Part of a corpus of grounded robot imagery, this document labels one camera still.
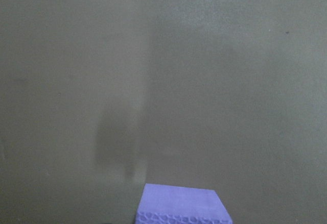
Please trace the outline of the purple foam block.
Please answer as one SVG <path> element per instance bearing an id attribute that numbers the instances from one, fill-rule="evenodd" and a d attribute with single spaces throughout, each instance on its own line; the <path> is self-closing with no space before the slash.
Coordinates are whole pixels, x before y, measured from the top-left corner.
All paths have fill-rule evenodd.
<path id="1" fill-rule="evenodd" d="M 135 223 L 233 223 L 214 190 L 145 184 Z"/>

